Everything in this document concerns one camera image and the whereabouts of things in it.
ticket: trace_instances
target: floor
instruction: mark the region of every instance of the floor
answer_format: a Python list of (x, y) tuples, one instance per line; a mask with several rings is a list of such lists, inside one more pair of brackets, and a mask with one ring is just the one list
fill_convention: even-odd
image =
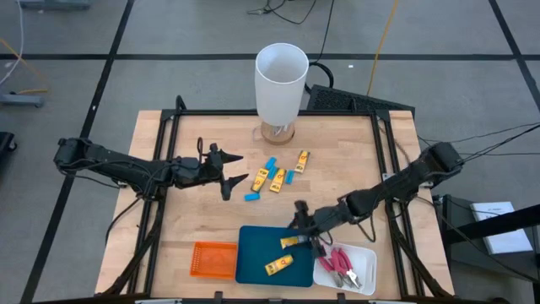
[[(24, 52), (51, 91), (40, 109), (0, 107), (0, 130), (19, 141), (0, 176), (0, 304), (21, 300), (61, 194), (64, 179), (51, 161), (59, 138), (83, 132), (127, 152), (138, 111), (171, 108), (178, 94), (191, 109), (253, 108), (254, 54), (279, 41), (307, 53), (321, 50), (329, 1), (317, 2), (300, 26), (272, 14), (246, 14), (264, 3), (94, 0), (87, 11), (24, 11)], [(375, 52), (392, 3), (336, 1), (325, 47), (329, 59), (321, 60), (333, 71), (335, 88), (365, 93), (371, 57), (357, 60), (354, 54)], [(301, 19), (310, 5), (287, 2), (282, 13)], [(404, 56), (382, 58), (372, 95), (415, 106), (418, 133), (425, 138), (463, 138), (540, 121), (534, 84), (540, 79), (538, 10), (535, 0), (402, 0), (382, 52)], [(122, 21), (125, 31), (115, 40)], [(0, 37), (15, 47), (18, 24), (17, 4), (0, 3)], [(510, 31), (503, 30), (505, 24)], [(0, 70), (12, 62), (7, 53), (0, 49)], [(190, 56), (197, 54), (208, 56)], [(318, 71), (310, 71), (308, 82), (326, 84)], [(2, 91), (40, 85), (21, 65)], [(93, 123), (84, 123), (94, 114)], [(507, 136), (456, 146), (474, 152)], [(539, 132), (500, 149), (538, 151)], [(485, 156), (435, 192), (480, 202), (510, 200), (521, 209), (537, 203), (539, 166), (535, 155)], [(34, 301), (93, 295), (116, 196), (116, 190), (91, 182), (73, 184)], [(522, 280), (458, 263), (451, 272), (460, 297), (532, 302), (532, 287)]]

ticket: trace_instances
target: white paper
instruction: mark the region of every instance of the white paper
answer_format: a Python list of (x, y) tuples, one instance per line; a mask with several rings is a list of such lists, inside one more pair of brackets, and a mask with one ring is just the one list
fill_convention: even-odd
[[(471, 210), (476, 221), (480, 221), (497, 216), (495, 214), (514, 212), (514, 206), (512, 206), (511, 202), (474, 203), (471, 204)], [(487, 236), (483, 240), (489, 254), (532, 251), (531, 243), (523, 229), (501, 233), (495, 236)]]

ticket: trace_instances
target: wooden coaster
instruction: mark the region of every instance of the wooden coaster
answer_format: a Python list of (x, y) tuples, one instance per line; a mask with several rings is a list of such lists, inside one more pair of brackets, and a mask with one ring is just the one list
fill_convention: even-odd
[(264, 137), (264, 139), (269, 142), (270, 144), (286, 144), (291, 139), (293, 139), (294, 136), (294, 123), (290, 123), (287, 127), (287, 130), (284, 129), (281, 130), (278, 134), (274, 134), (274, 126), (271, 126), (265, 122), (261, 124), (261, 134)]

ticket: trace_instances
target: white container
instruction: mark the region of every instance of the white container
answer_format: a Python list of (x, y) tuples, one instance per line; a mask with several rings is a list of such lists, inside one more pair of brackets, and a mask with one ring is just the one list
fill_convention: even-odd
[(362, 286), (360, 286), (360, 289), (356, 287), (351, 288), (346, 284), (341, 288), (337, 287), (332, 276), (322, 267), (318, 259), (315, 260), (315, 267), (313, 269), (313, 281), (316, 284), (352, 291), (366, 296), (373, 295), (377, 282), (377, 255), (373, 250), (339, 243), (334, 243), (331, 247), (327, 245), (323, 246), (327, 251), (328, 257), (333, 248), (342, 248), (345, 251), (348, 259), (351, 260), (353, 271), (358, 275)]
[(298, 116), (309, 67), (297, 46), (276, 43), (255, 59), (256, 111), (271, 126), (286, 126)]

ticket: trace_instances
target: yellow packet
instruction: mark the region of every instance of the yellow packet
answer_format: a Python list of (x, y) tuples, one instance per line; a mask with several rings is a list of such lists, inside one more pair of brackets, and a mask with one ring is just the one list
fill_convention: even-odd
[(256, 193), (261, 191), (262, 184), (267, 180), (267, 176), (268, 170), (262, 168), (259, 169), (259, 172), (255, 176), (255, 181), (253, 181), (253, 186), (251, 186), (251, 190)]
[(273, 178), (272, 184), (270, 185), (270, 191), (279, 193), (281, 185), (284, 184), (285, 173), (287, 173), (287, 170), (285, 169), (278, 170), (278, 173), (276, 173), (276, 176)]
[(307, 160), (309, 157), (310, 157), (310, 152), (302, 150), (300, 152), (300, 156), (298, 157), (298, 164), (296, 164), (294, 171), (298, 173), (303, 173), (305, 169), (305, 165), (307, 164)]
[(268, 275), (276, 274), (278, 271), (292, 264), (293, 261), (293, 256), (287, 254), (284, 257), (278, 258), (277, 260), (268, 263), (266, 266), (264, 266), (264, 269), (267, 271)]
[(291, 236), (291, 237), (285, 237), (282, 238), (281, 241), (281, 249), (285, 249), (286, 247), (291, 247), (296, 244), (301, 244), (303, 242), (307, 242), (308, 238), (307, 236)]

